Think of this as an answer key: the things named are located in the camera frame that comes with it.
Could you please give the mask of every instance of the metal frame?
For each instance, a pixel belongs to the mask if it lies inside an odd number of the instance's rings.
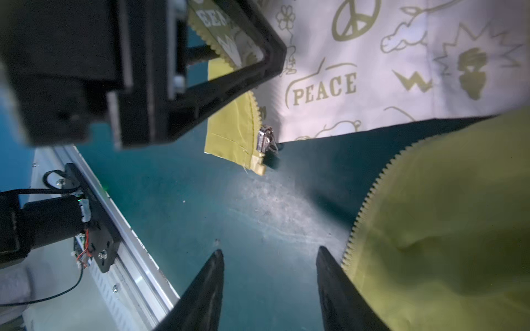
[[[128,285],[131,291],[130,297],[138,301],[138,307],[147,310],[150,324],[152,326],[158,324],[180,299],[177,292],[162,274],[116,204],[107,195],[77,148],[67,145],[54,147],[51,151],[53,155],[50,156],[56,157],[62,166],[74,163],[79,168],[118,228],[122,236],[115,261],[116,269],[121,273],[118,278],[122,278]]]

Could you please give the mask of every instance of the zipper teeth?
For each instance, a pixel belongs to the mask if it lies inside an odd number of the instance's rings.
[[[348,239],[348,243],[346,244],[346,249],[344,250],[344,255],[342,257],[342,263],[341,267],[346,272],[347,268],[351,266],[352,264],[355,264],[357,261],[359,261],[358,254],[361,253],[360,245],[362,242],[359,242],[360,240],[365,240],[369,231],[369,218],[370,213],[372,213],[372,209],[370,208],[372,204],[374,203],[374,195],[377,193],[377,191],[381,188],[382,185],[386,185],[384,182],[386,177],[388,177],[389,174],[394,172],[394,165],[395,163],[402,158],[404,155],[407,155],[413,150],[416,150],[419,146],[423,145],[425,142],[430,141],[432,139],[435,139],[439,137],[440,135],[435,135],[432,137],[428,137],[425,139],[421,139],[416,141],[415,143],[406,146],[404,149],[400,150],[399,153],[397,153],[389,163],[386,164],[384,169],[379,173],[379,176],[375,180],[375,182],[372,184],[372,187],[370,188],[368,194],[366,195],[364,202],[357,213],[357,217],[355,218],[354,226],[351,229],[350,238]]]
[[[213,41],[212,37],[210,36],[210,32],[208,31],[205,33],[205,31],[202,28],[201,22],[197,22],[197,18],[195,16],[188,16],[188,25],[191,27],[191,29],[205,42],[206,45],[208,45],[217,55],[219,55],[220,58],[222,58],[225,62],[227,62],[232,69],[239,70],[239,68],[235,65],[234,61],[226,54],[224,49],[220,47],[216,41]],[[254,95],[253,91],[247,91],[247,93],[250,96],[250,109],[252,111],[252,119],[253,119],[253,145],[256,146],[258,143],[258,131],[263,126],[263,119],[261,118],[261,113],[259,112],[259,106],[258,101],[256,100],[256,96]],[[252,150],[252,155],[256,155],[256,149],[254,148]],[[261,158],[263,156],[261,153],[257,153],[257,155]]]

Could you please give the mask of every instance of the peace symbol print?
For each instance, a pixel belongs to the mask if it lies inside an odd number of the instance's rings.
[[[379,9],[381,8],[381,0],[375,0],[374,12],[372,15],[357,13],[355,11],[355,0],[345,0],[337,9],[333,24],[331,26],[331,33],[333,38],[337,41],[347,41],[355,39],[365,34],[374,25]],[[340,24],[339,17],[347,18],[340,21],[346,24]]]

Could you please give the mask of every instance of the black cable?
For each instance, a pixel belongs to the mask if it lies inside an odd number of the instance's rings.
[[[56,173],[59,176],[70,180],[74,184],[74,187],[71,188],[71,189],[58,189],[58,188],[54,187],[53,185],[51,185],[48,182],[48,176],[50,174],[52,174],[52,173]],[[46,185],[46,187],[48,187],[48,189],[16,189],[16,190],[0,192],[0,195],[11,195],[11,194],[12,195],[18,195],[18,194],[66,194],[66,193],[74,193],[81,186],[79,184],[79,182],[75,178],[71,178],[64,171],[61,171],[61,170],[51,170],[51,171],[46,172],[44,174],[44,176],[42,177],[42,182],[44,183],[44,185]]]
[[[66,294],[66,293],[72,291],[74,288],[76,288],[79,285],[79,283],[81,283],[81,278],[83,278],[83,266],[81,266],[81,273],[79,274],[79,279],[77,280],[77,283],[75,283],[74,286],[72,286],[71,288],[69,288],[68,290],[66,290],[64,292],[61,292],[61,293],[56,294],[56,295],[54,295],[52,297],[47,297],[47,298],[40,299],[40,300],[33,300],[33,301],[26,301],[26,302],[17,302],[17,303],[0,303],[0,307],[25,306],[25,305],[29,305],[31,303],[38,303],[38,302],[48,301],[48,300],[54,299],[56,297],[60,297],[63,294]]]

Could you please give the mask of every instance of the white fabric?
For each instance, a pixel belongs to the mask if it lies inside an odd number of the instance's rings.
[[[528,1],[256,3],[288,47],[254,90],[280,142],[493,115],[530,95]]]

